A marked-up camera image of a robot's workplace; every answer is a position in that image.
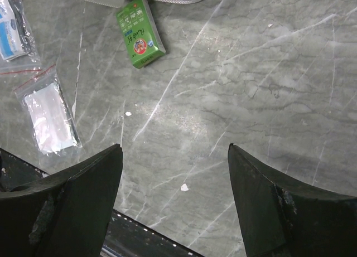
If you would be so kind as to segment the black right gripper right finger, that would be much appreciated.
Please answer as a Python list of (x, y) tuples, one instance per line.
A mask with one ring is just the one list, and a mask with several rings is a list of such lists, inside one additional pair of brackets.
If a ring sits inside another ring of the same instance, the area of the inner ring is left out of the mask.
[(231, 144), (228, 165), (247, 256), (355, 256), (356, 198), (308, 185)]

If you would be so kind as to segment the small green medicine box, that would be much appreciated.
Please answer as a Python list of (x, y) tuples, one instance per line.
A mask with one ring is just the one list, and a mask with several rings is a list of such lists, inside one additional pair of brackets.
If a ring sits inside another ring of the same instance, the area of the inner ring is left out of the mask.
[(116, 14), (132, 65), (140, 69), (166, 54), (147, 0), (133, 0)]

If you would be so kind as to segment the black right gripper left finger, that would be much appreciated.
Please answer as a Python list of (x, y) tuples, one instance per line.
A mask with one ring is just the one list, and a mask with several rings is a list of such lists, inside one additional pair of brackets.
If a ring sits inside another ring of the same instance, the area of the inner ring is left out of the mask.
[(123, 170), (114, 144), (1, 193), (2, 256), (99, 256)]

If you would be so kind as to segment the blue packets plastic bag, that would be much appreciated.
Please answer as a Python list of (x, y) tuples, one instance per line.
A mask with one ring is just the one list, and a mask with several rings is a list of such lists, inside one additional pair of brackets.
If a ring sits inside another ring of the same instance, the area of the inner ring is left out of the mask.
[(22, 0), (1, 0), (1, 75), (41, 70)]

